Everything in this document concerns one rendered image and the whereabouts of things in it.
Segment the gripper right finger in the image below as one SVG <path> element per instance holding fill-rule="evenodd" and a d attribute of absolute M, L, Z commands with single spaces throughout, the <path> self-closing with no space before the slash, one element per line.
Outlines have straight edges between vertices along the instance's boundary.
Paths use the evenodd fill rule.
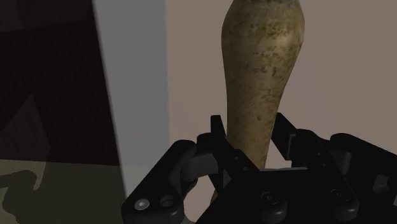
<path fill-rule="evenodd" d="M 397 155 L 346 133 L 323 139 L 276 115 L 288 212 L 303 220 L 397 220 Z"/>

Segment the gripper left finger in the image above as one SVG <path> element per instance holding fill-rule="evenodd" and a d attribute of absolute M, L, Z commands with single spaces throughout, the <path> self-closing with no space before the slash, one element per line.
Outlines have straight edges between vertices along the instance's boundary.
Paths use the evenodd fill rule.
<path fill-rule="evenodd" d="M 219 115 L 211 130 L 196 141 L 178 140 L 165 152 L 122 205 L 123 224 L 183 224 L 184 199 L 202 176 L 210 176 L 218 192 L 241 183 L 256 166 L 225 139 Z"/>

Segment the mottled tan vase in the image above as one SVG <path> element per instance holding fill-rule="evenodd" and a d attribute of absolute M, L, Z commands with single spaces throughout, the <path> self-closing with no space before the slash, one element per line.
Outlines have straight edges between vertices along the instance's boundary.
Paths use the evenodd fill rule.
<path fill-rule="evenodd" d="M 233 0 L 223 21 L 226 138 L 259 169 L 304 32 L 300 0 Z"/>

